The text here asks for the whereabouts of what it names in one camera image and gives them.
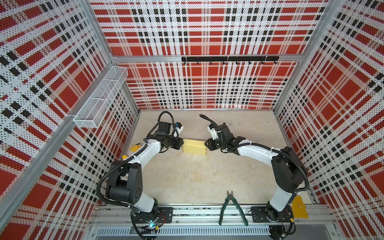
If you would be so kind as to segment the yellow paper box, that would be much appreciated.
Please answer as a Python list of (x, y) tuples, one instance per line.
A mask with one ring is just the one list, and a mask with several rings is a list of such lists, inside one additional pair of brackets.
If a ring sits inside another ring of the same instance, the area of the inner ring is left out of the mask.
[(203, 141), (184, 139), (183, 151), (186, 154), (204, 156), (207, 153), (207, 147)]

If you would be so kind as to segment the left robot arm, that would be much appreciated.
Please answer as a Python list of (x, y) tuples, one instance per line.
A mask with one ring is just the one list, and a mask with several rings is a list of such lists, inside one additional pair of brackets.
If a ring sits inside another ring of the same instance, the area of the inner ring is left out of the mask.
[(143, 145), (124, 160), (114, 161), (101, 177), (96, 188), (98, 198), (106, 204), (127, 207), (137, 214), (157, 218), (158, 201), (144, 193), (143, 169), (157, 154), (169, 149), (180, 150), (184, 144), (180, 137), (182, 128), (170, 112), (161, 112)]

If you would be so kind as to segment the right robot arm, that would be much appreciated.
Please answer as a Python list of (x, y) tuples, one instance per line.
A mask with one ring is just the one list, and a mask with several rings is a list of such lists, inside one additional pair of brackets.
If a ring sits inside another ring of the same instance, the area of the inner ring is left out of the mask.
[(276, 149), (251, 142), (244, 137), (234, 137), (226, 124), (218, 125), (205, 115), (200, 117), (210, 122), (211, 138), (205, 142), (210, 150), (252, 158), (272, 168), (277, 188), (268, 201), (265, 212), (270, 222), (278, 222), (283, 212), (296, 195), (309, 189), (308, 171), (290, 147)]

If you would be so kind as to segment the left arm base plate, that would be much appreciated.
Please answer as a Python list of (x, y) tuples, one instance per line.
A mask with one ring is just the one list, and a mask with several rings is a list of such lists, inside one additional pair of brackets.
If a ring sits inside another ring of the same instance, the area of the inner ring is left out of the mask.
[(153, 210), (149, 213), (133, 211), (133, 219), (135, 223), (149, 224), (159, 223), (168, 224), (172, 222), (173, 208), (172, 207), (157, 207), (154, 206)]

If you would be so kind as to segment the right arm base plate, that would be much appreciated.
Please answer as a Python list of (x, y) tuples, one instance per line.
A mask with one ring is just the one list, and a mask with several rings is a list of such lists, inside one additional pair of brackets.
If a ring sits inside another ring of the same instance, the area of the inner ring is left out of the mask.
[(271, 222), (267, 218), (267, 212), (266, 212), (266, 207), (265, 206), (254, 206), (251, 207), (251, 217), (254, 223), (289, 223), (291, 222), (292, 214), (291, 214), (291, 209), (289, 207), (286, 207), (285, 210), (282, 212), (282, 217), (276, 221), (276, 222)]

